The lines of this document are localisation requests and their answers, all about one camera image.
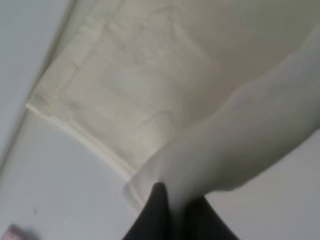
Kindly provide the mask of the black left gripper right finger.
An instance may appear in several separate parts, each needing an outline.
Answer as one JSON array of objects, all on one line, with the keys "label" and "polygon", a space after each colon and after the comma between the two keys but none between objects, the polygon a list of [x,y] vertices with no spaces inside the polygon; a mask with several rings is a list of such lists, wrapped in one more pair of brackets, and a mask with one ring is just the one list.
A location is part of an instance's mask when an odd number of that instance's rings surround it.
[{"label": "black left gripper right finger", "polygon": [[238,240],[222,221],[205,197],[191,202],[185,209],[183,221],[186,240]]}]

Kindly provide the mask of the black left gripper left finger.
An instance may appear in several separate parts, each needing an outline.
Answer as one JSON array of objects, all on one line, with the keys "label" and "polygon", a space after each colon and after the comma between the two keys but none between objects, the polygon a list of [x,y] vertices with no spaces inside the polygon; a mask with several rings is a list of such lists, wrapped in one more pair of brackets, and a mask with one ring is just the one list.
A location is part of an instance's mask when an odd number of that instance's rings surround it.
[{"label": "black left gripper left finger", "polygon": [[171,216],[165,185],[156,183],[142,212],[124,236],[125,240],[169,240]]}]

